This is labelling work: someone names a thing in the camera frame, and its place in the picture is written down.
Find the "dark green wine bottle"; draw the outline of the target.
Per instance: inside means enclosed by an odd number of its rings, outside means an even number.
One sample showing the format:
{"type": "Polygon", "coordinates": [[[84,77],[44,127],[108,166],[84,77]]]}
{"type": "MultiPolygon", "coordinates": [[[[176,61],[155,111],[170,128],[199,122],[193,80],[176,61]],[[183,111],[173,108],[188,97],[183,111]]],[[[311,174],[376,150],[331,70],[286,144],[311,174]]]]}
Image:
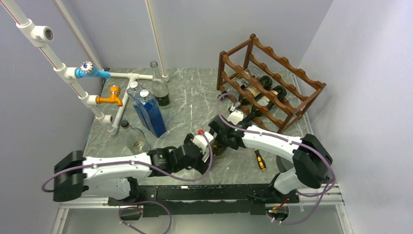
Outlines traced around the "dark green wine bottle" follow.
{"type": "Polygon", "coordinates": [[[211,145],[212,151],[215,157],[222,157],[223,153],[226,151],[227,147],[220,144],[217,141],[214,141],[211,145]]]}

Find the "blue square bottle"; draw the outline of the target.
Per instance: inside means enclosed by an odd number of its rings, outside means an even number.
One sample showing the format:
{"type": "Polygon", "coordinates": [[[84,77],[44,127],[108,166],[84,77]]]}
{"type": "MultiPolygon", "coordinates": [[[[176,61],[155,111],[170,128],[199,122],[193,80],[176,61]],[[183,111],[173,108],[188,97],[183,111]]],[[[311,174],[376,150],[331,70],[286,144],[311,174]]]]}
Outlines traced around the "blue square bottle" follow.
{"type": "Polygon", "coordinates": [[[157,138],[167,130],[156,98],[147,89],[139,92],[138,105],[142,113],[145,127],[157,138]]]}

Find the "labelled dark wine bottle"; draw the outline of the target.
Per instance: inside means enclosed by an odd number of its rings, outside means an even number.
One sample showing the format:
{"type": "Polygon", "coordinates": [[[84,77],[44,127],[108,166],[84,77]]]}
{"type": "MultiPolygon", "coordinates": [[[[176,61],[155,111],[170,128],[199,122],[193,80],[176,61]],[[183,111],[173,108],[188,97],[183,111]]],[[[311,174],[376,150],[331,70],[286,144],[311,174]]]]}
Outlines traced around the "labelled dark wine bottle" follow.
{"type": "MultiPolygon", "coordinates": [[[[258,82],[262,85],[262,87],[264,89],[266,89],[268,91],[271,89],[271,86],[273,84],[272,78],[267,76],[267,75],[260,77],[258,79],[258,82]]],[[[251,84],[248,84],[246,86],[242,85],[241,89],[245,93],[251,94],[254,97],[255,100],[258,100],[259,98],[261,98],[263,96],[263,94],[251,84]]],[[[242,94],[239,94],[238,98],[237,98],[237,101],[235,102],[235,104],[233,104],[233,106],[231,106],[229,108],[229,110],[233,111],[233,110],[239,108],[240,106],[249,105],[249,104],[250,104],[250,102],[242,94]]]]}

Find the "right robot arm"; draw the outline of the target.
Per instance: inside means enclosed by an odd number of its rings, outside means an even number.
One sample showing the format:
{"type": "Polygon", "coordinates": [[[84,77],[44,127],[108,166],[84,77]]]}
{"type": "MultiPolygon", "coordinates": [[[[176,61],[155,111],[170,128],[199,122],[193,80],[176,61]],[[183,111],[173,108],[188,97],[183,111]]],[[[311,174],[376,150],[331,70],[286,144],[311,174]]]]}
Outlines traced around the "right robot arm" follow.
{"type": "Polygon", "coordinates": [[[242,147],[266,151],[293,164],[291,169],[277,174],[270,182],[268,195],[274,202],[281,202],[289,192],[300,187],[319,189],[331,168],[332,158],[312,134],[285,136],[249,122],[233,125],[219,115],[208,126],[223,146],[234,150],[242,147]]]}

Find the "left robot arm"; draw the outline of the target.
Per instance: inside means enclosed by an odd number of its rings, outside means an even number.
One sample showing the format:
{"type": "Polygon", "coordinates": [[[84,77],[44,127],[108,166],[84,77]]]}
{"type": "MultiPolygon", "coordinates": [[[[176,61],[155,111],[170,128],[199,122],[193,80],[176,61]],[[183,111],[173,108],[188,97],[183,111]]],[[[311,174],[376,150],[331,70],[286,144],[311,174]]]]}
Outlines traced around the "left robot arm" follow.
{"type": "Polygon", "coordinates": [[[195,169],[202,177],[211,169],[214,136],[210,133],[188,134],[180,147],[169,146],[132,156],[85,157],[82,151],[67,154],[54,166],[53,201],[66,202],[82,194],[107,196],[135,204],[140,198],[138,182],[144,178],[169,176],[195,169]]]}

